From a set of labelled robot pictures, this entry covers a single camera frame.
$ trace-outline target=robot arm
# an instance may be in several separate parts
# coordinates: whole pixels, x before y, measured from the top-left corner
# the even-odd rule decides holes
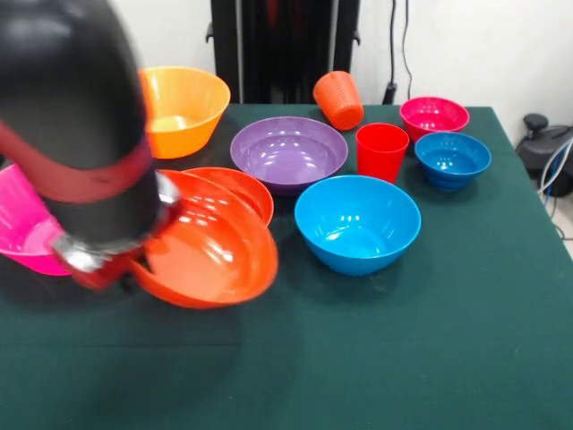
[[[106,0],[0,1],[0,153],[58,220],[55,251],[92,288],[124,271],[160,218],[145,122]]]

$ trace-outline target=black device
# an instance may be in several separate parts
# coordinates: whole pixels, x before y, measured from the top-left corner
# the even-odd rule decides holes
[[[529,176],[539,181],[551,155],[573,137],[573,126],[549,125],[548,118],[541,114],[528,114],[524,116],[523,121],[527,127],[527,135],[517,145],[516,152]],[[569,154],[563,170],[552,184],[550,194],[562,197],[572,191],[573,155]]]
[[[388,86],[386,87],[386,92],[384,92],[384,99],[382,100],[382,105],[394,104],[394,97],[396,96],[397,89],[398,86],[395,83],[389,82]]]

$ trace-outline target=orange cup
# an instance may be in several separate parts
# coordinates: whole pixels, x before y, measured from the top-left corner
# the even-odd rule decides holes
[[[225,82],[188,67],[143,69],[140,77],[153,157],[178,159],[205,146],[231,99]]]
[[[312,95],[324,116],[338,130],[355,128],[364,117],[364,107],[350,73],[326,73],[314,85]]]

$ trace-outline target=plastic bowl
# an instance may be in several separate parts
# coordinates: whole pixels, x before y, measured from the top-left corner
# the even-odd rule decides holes
[[[176,221],[145,244],[152,271],[132,261],[137,282],[173,305],[206,309],[251,300],[270,287],[277,247],[257,214],[207,179],[164,170],[179,188]]]
[[[443,191],[456,191],[492,163],[492,154],[477,139],[460,133],[432,133],[415,145],[415,156],[430,184]]]
[[[369,176],[337,176],[308,188],[295,206],[306,244],[333,271],[368,275],[414,242],[422,217],[397,186]]]
[[[184,173],[208,179],[229,190],[257,212],[265,226],[270,224],[274,211],[272,195],[254,176],[232,168],[190,168]]]
[[[295,194],[344,165],[348,145],[334,128],[278,116],[247,125],[231,142],[231,158],[275,194]]]
[[[400,116],[413,142],[428,133],[460,132],[469,123],[463,106],[439,97],[410,99],[400,108]]]
[[[0,195],[0,254],[37,273],[69,275],[49,245],[62,229],[16,165],[0,171]]]
[[[207,144],[231,91],[216,75],[187,67],[141,71],[147,131],[156,159],[177,159]]]

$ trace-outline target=red-orange bowl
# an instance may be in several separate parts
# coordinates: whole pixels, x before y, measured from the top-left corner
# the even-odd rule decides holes
[[[132,261],[141,287],[173,305],[207,309],[264,293],[278,270],[275,242],[257,214],[207,179],[161,171],[179,188],[176,221],[144,246],[150,270]]]
[[[272,195],[256,177],[232,168],[190,168],[184,173],[221,185],[253,209],[265,226],[270,224],[275,208]]]

